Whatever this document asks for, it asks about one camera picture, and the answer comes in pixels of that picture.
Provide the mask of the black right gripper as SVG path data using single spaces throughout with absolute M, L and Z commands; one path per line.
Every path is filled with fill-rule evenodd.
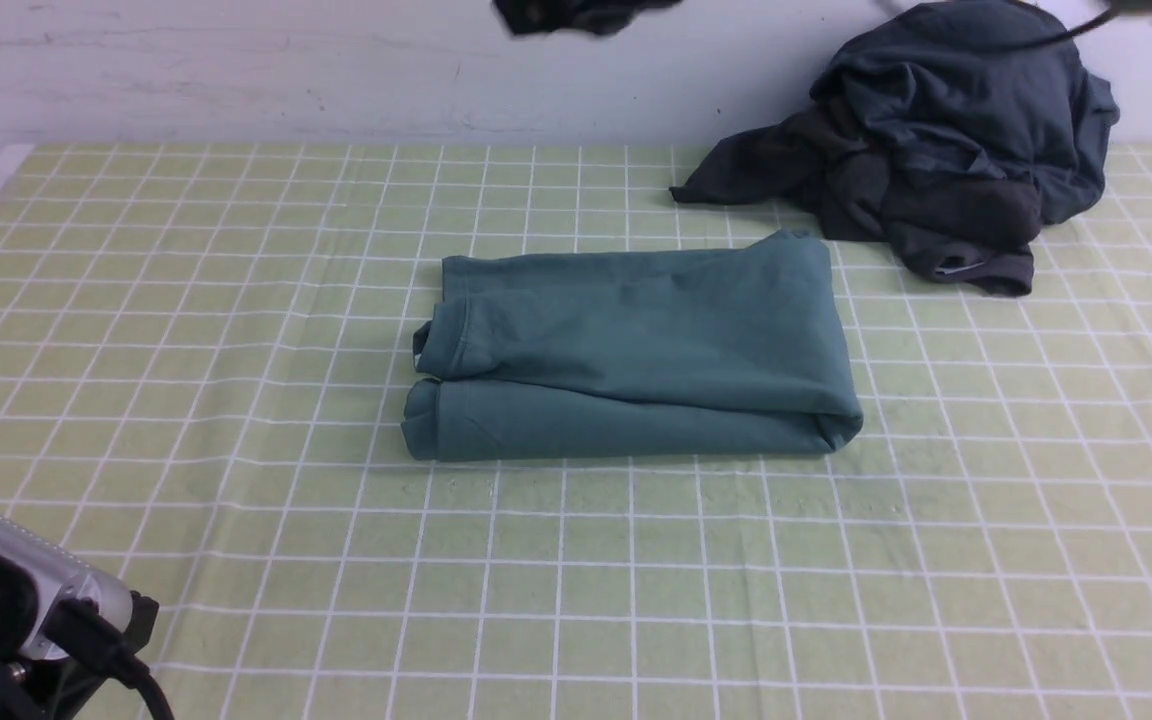
M 493 9 L 515 37 L 577 32 L 617 35 L 643 14 L 664 12 L 681 1 L 493 1 Z

